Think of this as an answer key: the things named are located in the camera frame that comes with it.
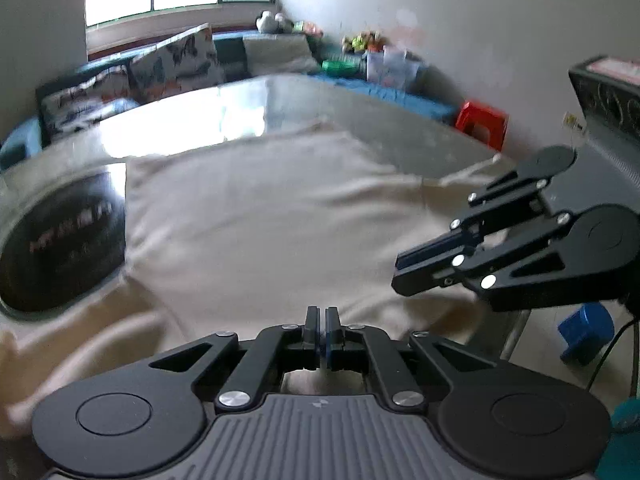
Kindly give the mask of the black patterned box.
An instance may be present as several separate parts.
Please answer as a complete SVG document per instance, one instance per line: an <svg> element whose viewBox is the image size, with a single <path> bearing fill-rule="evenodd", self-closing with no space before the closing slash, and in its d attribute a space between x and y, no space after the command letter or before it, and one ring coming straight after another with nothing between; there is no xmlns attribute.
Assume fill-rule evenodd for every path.
<svg viewBox="0 0 640 480"><path fill-rule="evenodd" d="M585 118L639 139L639 62L598 55L568 70Z"/></svg>

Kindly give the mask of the butterfly pillow lying flat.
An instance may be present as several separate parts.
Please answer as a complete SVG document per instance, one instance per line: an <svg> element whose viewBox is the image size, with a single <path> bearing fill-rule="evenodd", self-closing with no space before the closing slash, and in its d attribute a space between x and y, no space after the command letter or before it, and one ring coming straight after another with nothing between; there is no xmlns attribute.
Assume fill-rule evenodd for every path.
<svg viewBox="0 0 640 480"><path fill-rule="evenodd" d="M51 142L85 131L138 106L136 92L123 65L102 70L86 81L40 100L44 131Z"/></svg>

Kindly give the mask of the green plastic bowl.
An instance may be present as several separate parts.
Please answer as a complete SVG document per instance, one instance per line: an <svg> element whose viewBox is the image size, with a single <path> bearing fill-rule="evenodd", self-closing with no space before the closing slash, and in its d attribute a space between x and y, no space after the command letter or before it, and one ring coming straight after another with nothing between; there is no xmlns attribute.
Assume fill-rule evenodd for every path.
<svg viewBox="0 0 640 480"><path fill-rule="evenodd" d="M321 67L323 73L336 78L352 78L360 72L360 63L353 60L324 60Z"/></svg>

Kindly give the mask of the grey quilted star tablecloth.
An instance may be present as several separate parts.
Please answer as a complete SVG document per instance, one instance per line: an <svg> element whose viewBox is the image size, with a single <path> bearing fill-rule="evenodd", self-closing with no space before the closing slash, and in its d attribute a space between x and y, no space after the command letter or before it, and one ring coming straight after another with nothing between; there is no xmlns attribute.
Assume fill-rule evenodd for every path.
<svg viewBox="0 0 640 480"><path fill-rule="evenodd" d="M1 222L85 171L143 157L172 157L237 140L328 124L366 144L402 174L441 178L499 156L453 128L379 99L302 75L192 91L117 115L20 162L1 177ZM1 474L35 479L40 458L28 434L1 435Z"/></svg>

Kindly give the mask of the plain grey cushion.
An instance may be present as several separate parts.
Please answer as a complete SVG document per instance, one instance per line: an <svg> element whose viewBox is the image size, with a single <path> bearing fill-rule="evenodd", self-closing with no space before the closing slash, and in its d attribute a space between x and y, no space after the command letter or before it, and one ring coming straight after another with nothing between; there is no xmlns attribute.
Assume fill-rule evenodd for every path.
<svg viewBox="0 0 640 480"><path fill-rule="evenodd" d="M255 35L243 38L247 69L254 77L315 74L321 66L304 35Z"/></svg>

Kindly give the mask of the blue plastic stool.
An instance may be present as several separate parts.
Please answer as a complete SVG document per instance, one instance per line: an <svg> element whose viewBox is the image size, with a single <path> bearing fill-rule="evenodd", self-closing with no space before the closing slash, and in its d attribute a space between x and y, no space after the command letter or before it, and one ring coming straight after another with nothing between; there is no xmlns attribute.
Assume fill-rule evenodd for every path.
<svg viewBox="0 0 640 480"><path fill-rule="evenodd" d="M558 332L567 344L560 359L573 366L587 366L614 337L614 323L600 302L583 304L566 318Z"/></svg>

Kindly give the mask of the cream beige sweatshirt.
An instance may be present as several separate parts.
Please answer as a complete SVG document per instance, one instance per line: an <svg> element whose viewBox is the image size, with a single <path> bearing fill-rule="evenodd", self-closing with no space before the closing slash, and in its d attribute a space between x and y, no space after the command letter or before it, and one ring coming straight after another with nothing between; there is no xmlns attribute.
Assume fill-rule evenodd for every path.
<svg viewBox="0 0 640 480"><path fill-rule="evenodd" d="M28 434L48 394L217 330L252 338L334 306L399 338L468 341L484 313L461 286L393 291L396 256L445 233L509 164L402 174L328 124L126 169L126 258L109 283L45 321L1 325L1 434Z"/></svg>

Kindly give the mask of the black round induction cooktop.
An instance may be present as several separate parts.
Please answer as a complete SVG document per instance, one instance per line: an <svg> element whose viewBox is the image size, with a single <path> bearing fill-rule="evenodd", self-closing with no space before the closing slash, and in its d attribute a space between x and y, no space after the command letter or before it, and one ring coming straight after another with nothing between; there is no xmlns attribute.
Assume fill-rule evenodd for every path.
<svg viewBox="0 0 640 480"><path fill-rule="evenodd" d="M112 278L125 261L126 168L111 165L43 196L1 244L1 310L44 318Z"/></svg>

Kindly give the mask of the butterfly pillow standing upright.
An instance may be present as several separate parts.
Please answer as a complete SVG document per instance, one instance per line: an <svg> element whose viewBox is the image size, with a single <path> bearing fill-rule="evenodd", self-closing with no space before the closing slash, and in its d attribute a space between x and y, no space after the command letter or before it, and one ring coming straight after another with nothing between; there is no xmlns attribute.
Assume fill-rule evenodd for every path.
<svg viewBox="0 0 640 480"><path fill-rule="evenodd" d="M209 24L159 42L134 58L129 67L145 103L226 82Z"/></svg>

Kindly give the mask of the panda plush toy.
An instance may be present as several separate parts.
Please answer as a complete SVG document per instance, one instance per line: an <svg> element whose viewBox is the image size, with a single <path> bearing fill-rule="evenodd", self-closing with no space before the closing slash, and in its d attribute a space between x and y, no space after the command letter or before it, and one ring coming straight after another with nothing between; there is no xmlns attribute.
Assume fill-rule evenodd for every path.
<svg viewBox="0 0 640 480"><path fill-rule="evenodd" d="M261 34L292 34L294 23L283 13L264 11L255 22L256 29Z"/></svg>

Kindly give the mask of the clear plastic storage box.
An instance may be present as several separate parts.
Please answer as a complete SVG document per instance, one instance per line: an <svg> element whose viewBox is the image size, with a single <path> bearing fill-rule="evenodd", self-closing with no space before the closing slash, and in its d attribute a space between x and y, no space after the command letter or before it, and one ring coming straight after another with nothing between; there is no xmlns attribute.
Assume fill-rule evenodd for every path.
<svg viewBox="0 0 640 480"><path fill-rule="evenodd" d="M423 63L409 58L403 50L369 51L366 59L367 82L395 90L408 91L424 69Z"/></svg>

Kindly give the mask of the red plastic stool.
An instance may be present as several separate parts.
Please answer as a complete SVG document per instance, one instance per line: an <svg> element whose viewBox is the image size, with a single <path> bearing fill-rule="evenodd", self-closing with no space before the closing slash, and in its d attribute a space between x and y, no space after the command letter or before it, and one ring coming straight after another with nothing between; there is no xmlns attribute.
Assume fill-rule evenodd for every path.
<svg viewBox="0 0 640 480"><path fill-rule="evenodd" d="M503 149L509 115L498 108L477 101L466 101L458 114L454 128L472 136L497 152Z"/></svg>

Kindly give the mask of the dark teal corner sofa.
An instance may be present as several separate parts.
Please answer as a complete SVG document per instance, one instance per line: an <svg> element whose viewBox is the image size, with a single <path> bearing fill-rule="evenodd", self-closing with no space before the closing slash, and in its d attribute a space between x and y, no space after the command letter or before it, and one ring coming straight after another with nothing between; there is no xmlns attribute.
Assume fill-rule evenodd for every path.
<svg viewBox="0 0 640 480"><path fill-rule="evenodd" d="M224 69L226 81L237 82L250 78L250 72L247 69L246 54L243 46L243 38L252 36L248 30L242 32L225 32L214 36L214 45L218 54L219 62ZM446 103L429 99L424 89L424 78L426 76L427 67L420 70L416 82L408 91L395 90L370 84L366 81L366 53L358 54L336 54L329 48L322 46L319 39L309 37L307 39L314 58L322 64L324 60L353 60L360 63L360 72L356 77L352 78L336 78L329 77L320 70L316 75L317 78L325 80L330 84L336 84L357 93L374 96L380 100L395 103L406 110L411 110L418 115L426 116L442 122L443 124L453 124L459 114L457 107ZM149 52L152 47L148 44L137 49L131 49L122 52L116 52L104 58L96 58L92 62L80 66L71 73L58 77L36 89L36 101L40 109L40 100L50 93L70 87L72 84L78 84L90 77L114 66L125 66L130 69L131 61L138 55ZM44 131L42 115L37 114L27 119L21 125L16 127L8 137L8 140L1 145L1 168L7 170L25 159L40 153L46 148L51 141L47 133Z"/></svg>

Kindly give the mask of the small plush toys pile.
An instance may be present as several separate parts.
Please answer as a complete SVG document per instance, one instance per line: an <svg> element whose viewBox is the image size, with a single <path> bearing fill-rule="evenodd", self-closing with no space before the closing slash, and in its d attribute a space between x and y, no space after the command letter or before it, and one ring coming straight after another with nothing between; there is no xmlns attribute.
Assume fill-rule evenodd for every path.
<svg viewBox="0 0 640 480"><path fill-rule="evenodd" d="M366 52L382 52L386 38L379 32L360 32L359 35L342 39L342 52L358 54Z"/></svg>

